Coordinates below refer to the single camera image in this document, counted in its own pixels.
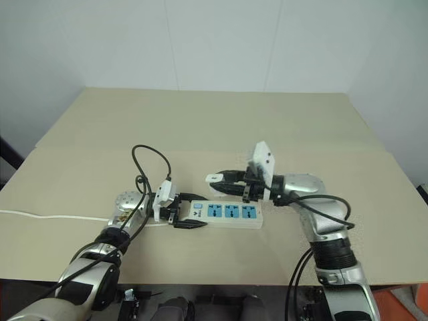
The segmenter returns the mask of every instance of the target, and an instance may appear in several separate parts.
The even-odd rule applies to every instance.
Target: white power strip
[[[259,229],[263,225],[257,203],[192,201],[189,215],[181,219],[197,219],[209,226],[236,229]]]

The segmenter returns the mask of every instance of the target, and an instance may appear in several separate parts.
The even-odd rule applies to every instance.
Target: beige tabletop
[[[111,216],[134,189],[135,144],[170,160],[179,191],[210,199],[206,174],[244,169],[265,140],[276,172],[312,173],[348,199],[352,248],[371,284],[428,281],[428,207],[343,94],[172,92],[88,88],[0,192],[0,209]],[[165,164],[138,157],[157,186]],[[261,205],[260,230],[147,227],[124,257],[120,282],[287,284],[308,242],[290,208]],[[103,222],[0,213],[0,278],[56,280]],[[308,266],[301,284],[317,284]]]

